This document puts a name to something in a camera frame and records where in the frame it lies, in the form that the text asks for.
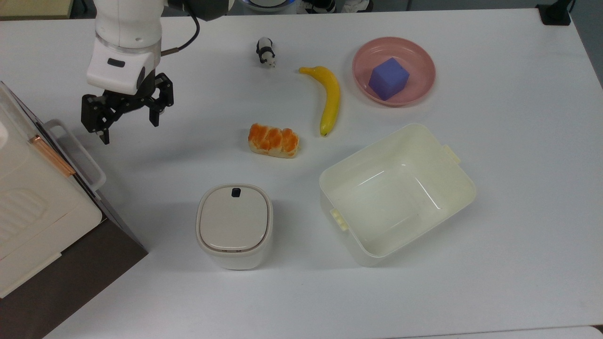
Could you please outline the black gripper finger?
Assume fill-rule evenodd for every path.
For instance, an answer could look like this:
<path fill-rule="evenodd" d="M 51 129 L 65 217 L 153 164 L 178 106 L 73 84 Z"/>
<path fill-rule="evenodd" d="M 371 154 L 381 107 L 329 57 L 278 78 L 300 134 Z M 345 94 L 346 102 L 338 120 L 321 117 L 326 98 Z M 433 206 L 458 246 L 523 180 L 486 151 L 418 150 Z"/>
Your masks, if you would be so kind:
<path fill-rule="evenodd" d="M 160 115 L 164 113 L 166 107 L 174 105 L 174 86 L 165 73 L 160 73 L 155 77 L 155 88 L 159 90 L 159 96 L 148 98 L 149 122 L 154 127 L 158 127 Z"/>
<path fill-rule="evenodd" d="M 81 99 L 81 123 L 89 133 L 95 133 L 107 145 L 109 128 L 123 115 L 122 97 L 115 94 L 95 96 L 86 94 Z"/>

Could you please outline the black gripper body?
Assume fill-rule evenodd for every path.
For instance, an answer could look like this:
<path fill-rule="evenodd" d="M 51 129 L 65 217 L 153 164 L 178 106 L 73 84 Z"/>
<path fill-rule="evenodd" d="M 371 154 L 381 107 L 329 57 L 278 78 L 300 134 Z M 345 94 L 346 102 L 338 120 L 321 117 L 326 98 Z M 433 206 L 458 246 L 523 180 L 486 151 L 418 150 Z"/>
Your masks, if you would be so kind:
<path fill-rule="evenodd" d="M 159 106 L 152 104 L 151 106 L 145 104 L 150 103 L 153 99 L 152 95 L 156 90 L 155 85 L 156 72 L 155 70 L 142 81 L 139 90 L 134 95 L 120 94 L 118 92 L 104 90 L 105 102 L 104 109 L 106 112 L 115 113 L 125 104 L 130 106 L 125 110 L 131 112 L 132 110 L 144 107 L 145 105 L 151 110 L 155 110 L 160 113 Z"/>

